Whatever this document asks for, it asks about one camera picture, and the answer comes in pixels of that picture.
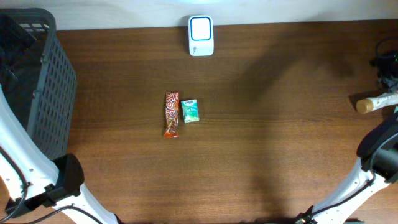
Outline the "white cream tube gold cap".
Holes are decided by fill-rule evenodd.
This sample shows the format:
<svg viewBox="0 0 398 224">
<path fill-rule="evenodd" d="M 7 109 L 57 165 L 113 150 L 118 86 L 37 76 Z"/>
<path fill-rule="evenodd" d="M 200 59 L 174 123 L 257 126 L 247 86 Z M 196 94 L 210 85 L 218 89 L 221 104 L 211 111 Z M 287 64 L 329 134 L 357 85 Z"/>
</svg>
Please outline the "white cream tube gold cap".
<svg viewBox="0 0 398 224">
<path fill-rule="evenodd" d="M 384 93 L 377 97 L 365 98 L 356 103 L 356 110 L 361 114 L 397 104 L 397 92 Z"/>
</svg>

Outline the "small teal tissue pack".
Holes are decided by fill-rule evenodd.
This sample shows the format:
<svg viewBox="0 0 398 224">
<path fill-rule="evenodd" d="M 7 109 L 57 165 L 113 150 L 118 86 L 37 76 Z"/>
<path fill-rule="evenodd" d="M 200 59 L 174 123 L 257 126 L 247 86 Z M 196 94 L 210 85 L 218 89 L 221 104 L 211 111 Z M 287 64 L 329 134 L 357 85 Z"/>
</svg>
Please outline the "small teal tissue pack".
<svg viewBox="0 0 398 224">
<path fill-rule="evenodd" d="M 192 123 L 200 120 L 197 100 L 185 100 L 181 104 L 184 123 Z"/>
</svg>

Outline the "red chocolate bar wrapper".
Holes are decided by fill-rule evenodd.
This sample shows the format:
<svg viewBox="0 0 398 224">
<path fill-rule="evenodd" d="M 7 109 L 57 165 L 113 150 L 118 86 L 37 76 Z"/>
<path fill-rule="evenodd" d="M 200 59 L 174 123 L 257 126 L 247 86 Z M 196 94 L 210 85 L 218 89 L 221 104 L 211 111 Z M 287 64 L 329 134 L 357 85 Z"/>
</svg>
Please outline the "red chocolate bar wrapper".
<svg viewBox="0 0 398 224">
<path fill-rule="evenodd" d="M 179 99 L 177 91 L 167 92 L 165 95 L 166 129 L 164 138 L 178 137 Z"/>
</svg>

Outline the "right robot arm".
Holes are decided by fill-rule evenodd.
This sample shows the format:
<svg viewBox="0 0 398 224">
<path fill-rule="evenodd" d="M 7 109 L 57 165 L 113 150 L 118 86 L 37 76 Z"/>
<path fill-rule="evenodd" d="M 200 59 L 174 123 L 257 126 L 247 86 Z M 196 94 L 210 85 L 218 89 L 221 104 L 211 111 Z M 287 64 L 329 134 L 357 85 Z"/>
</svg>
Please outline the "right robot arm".
<svg viewBox="0 0 398 224">
<path fill-rule="evenodd" d="M 376 54 L 379 82 L 387 91 L 356 102 L 361 114 L 397 104 L 397 51 Z M 347 178 L 324 201 L 301 213 L 295 223 L 345 223 L 376 192 L 397 182 L 397 112 L 369 132 L 357 149 Z"/>
</svg>

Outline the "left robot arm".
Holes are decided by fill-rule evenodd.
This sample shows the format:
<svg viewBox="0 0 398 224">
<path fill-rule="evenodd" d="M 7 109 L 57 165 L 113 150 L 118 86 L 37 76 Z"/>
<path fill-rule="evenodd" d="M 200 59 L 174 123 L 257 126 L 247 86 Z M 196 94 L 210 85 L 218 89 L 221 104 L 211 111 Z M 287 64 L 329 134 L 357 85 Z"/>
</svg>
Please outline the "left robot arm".
<svg viewBox="0 0 398 224">
<path fill-rule="evenodd" d="M 45 206 L 75 223 L 120 223 L 88 190 L 77 157 L 65 152 L 75 92 L 75 83 L 70 88 L 40 83 L 22 120 L 1 95 L 1 177 L 10 196 L 7 219 Z"/>
</svg>

